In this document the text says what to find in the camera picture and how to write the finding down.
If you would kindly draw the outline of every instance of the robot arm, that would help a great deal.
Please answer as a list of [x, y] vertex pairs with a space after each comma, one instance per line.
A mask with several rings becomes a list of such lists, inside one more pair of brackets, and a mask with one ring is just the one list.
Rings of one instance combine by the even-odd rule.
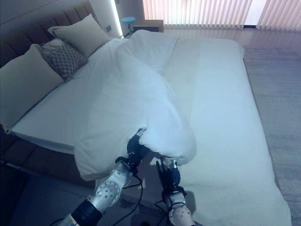
[[149, 151], [139, 144], [139, 139], [146, 129], [139, 129], [127, 144], [128, 157], [118, 157], [116, 167], [96, 190], [94, 196], [88, 197], [76, 210], [69, 214], [59, 226], [96, 226], [109, 206], [114, 205], [120, 197], [121, 189], [137, 173], [137, 166]]
[[168, 209], [169, 221], [174, 226], [194, 226], [191, 212], [186, 206], [185, 191], [179, 186], [181, 177], [175, 160], [170, 168], [166, 168], [161, 158], [161, 166], [157, 161], [157, 168], [163, 186], [162, 200]]

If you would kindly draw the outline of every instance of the wall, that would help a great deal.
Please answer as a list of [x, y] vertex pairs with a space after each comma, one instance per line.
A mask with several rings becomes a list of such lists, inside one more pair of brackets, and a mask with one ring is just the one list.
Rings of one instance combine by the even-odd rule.
[[122, 24], [121, 19], [127, 16], [134, 16], [136, 21], [144, 19], [143, 1], [142, 0], [115, 0], [120, 25], [123, 34], [129, 32], [127, 25]]
[[109, 36], [119, 38], [122, 35], [121, 27], [118, 21], [117, 12], [114, 14], [114, 0], [90, 0], [91, 6], [96, 14], [100, 26], [104, 31], [106, 27], [111, 25], [112, 30], [108, 33]]
[[[0, 35], [18, 30], [31, 21], [43, 18], [52, 12], [62, 8], [73, 6], [84, 0], [0, 0]], [[111, 25], [112, 30], [108, 33], [111, 37], [119, 37], [121, 28], [115, 22], [114, 13], [110, 4], [111, 0], [90, 0], [92, 8], [97, 16], [101, 27]]]

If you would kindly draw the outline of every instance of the gray headboard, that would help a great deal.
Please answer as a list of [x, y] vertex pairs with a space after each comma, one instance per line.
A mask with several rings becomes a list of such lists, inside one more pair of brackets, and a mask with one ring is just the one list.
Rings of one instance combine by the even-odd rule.
[[71, 25], [82, 20], [89, 14], [92, 14], [97, 21], [90, 2], [85, 1], [71, 8], [54, 13], [53, 15], [46, 16], [37, 22], [30, 23], [23, 29], [1, 39], [0, 67], [5, 65], [8, 61], [23, 55], [31, 44], [42, 44], [53, 39], [47, 32], [49, 27]]

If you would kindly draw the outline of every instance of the wire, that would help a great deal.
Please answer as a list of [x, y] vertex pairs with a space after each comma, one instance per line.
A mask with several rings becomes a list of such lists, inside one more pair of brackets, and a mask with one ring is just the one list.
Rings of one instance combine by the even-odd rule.
[[155, 206], [157, 206], [157, 207], [158, 207], [159, 209], [161, 209], [164, 213], [166, 213], [165, 209], [163, 209], [162, 207], [160, 207], [160, 206], [158, 205], [158, 203], [160, 203], [160, 202], [163, 202], [163, 200], [156, 202], [156, 203], [155, 203]]
[[55, 223], [62, 221], [62, 220], [64, 220], [64, 218], [57, 219], [54, 222], [52, 222], [49, 226], [53, 226], [53, 225], [55, 225]]
[[139, 185], [140, 185], [140, 183], [139, 184], [135, 184], [135, 185], [131, 185], [131, 186], [127, 186], [127, 187], [123, 187], [122, 189], [128, 189], [128, 188], [131, 188], [131, 187], [137, 187]]
[[126, 214], [123, 218], [121, 218], [120, 220], [118, 220], [116, 223], [114, 223], [113, 225], [111, 226], [115, 226], [116, 224], [120, 223], [122, 220], [124, 220], [125, 218], [127, 218], [129, 215], [131, 215], [132, 213], [134, 213], [134, 211], [137, 209], [137, 207], [139, 206], [140, 204], [140, 201], [142, 199], [142, 195], [143, 195], [143, 186], [142, 186], [142, 180], [137, 176], [137, 175], [134, 175], [135, 178], [137, 178], [139, 180], [139, 185], [141, 186], [141, 193], [140, 193], [140, 198], [138, 200], [138, 203], [136, 204], [136, 206], [134, 207], [134, 209], [129, 212], [128, 214]]
[[161, 222], [164, 220], [164, 218], [167, 217], [167, 213], [163, 215], [163, 217], [160, 219], [160, 221], [157, 223], [157, 226], [161, 224]]

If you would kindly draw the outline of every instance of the gray decorative pillow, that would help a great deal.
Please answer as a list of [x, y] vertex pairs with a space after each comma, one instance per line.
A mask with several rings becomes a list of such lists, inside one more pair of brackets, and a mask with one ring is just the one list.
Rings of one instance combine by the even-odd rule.
[[60, 39], [53, 39], [42, 46], [49, 65], [66, 81], [87, 63], [87, 59], [75, 48]]

